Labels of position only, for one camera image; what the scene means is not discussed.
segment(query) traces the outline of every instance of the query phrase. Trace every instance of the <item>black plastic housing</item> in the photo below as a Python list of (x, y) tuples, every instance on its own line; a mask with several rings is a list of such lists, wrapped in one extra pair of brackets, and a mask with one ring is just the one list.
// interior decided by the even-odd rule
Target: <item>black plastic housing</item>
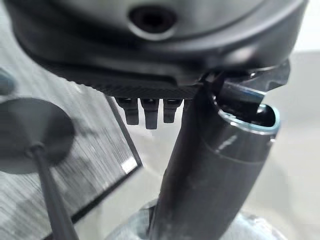
[[(213, 31), (151, 41), (96, 24), (54, 1), (4, 2), (18, 42), (49, 71), (109, 96), (153, 99), (192, 99), (208, 71), (279, 65), (293, 49), (307, 3), (263, 1)], [(207, 1), (208, 8), (214, 3)]]

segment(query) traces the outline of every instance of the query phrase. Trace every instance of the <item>round base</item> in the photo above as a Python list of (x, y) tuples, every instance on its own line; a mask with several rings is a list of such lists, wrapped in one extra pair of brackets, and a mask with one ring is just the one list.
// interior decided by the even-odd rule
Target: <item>round base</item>
[(51, 102), (19, 98), (0, 104), (0, 171), (28, 174), (37, 171), (28, 154), (30, 147), (44, 146), (50, 166), (66, 158), (75, 129), (70, 117)]
[[(148, 203), (125, 224), (111, 232), (106, 240), (150, 240), (150, 234), (152, 234), (150, 216), (154, 212), (156, 203), (157, 201)], [(287, 239), (263, 218), (240, 212), (219, 240)]]

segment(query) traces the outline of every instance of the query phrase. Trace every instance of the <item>blurry object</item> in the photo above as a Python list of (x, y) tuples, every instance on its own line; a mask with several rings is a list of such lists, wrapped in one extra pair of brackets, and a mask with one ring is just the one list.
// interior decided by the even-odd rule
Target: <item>blurry object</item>
[(0, 68), (0, 96), (11, 94), (15, 90), (15, 80), (9, 73)]
[(0, 119), (0, 171), (38, 173), (54, 239), (78, 240), (50, 171), (73, 145), (71, 118), (51, 102), (22, 97), (1, 103)]
[[(105, 240), (147, 240), (156, 201), (150, 202)], [(220, 240), (287, 240), (265, 219), (239, 213)]]
[[(0, 66), (14, 77), (14, 94), (50, 101), (75, 120), (76, 136), (70, 155), (51, 169), (75, 223), (140, 168), (139, 156), (123, 134), (125, 129), (115, 118), (112, 102), (110, 105), (102, 93), (67, 82), (32, 62), (17, 45), (2, 3), (0, 23)], [(41, 240), (50, 235), (37, 174), (0, 172), (0, 183), (1, 240)]]
[[(260, 103), (287, 83), (284, 62), (307, 0), (181, 0), (182, 7), (167, 0), (111, 1), (103, 19), (76, 1), (4, 2), (26, 54), (57, 76), (116, 97), (128, 123), (138, 124), (138, 98), (147, 129), (157, 128), (160, 99), (167, 123), (182, 100), (192, 100), (149, 237), (220, 239), (275, 142), (279, 116)], [(99, 3), (90, 5), (100, 9)], [(127, 172), (131, 164), (125, 166)]]

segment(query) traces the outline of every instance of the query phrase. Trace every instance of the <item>metal pole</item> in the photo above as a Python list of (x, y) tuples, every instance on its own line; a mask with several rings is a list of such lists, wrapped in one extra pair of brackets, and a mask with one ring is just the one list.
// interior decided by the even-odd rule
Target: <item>metal pole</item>
[(218, 240), (251, 191), (279, 126), (278, 112), (269, 106), (244, 122), (199, 91), (182, 117), (150, 239)]
[(79, 240), (63, 200), (50, 172), (45, 149), (41, 146), (30, 150), (37, 166), (43, 197), (55, 240)]

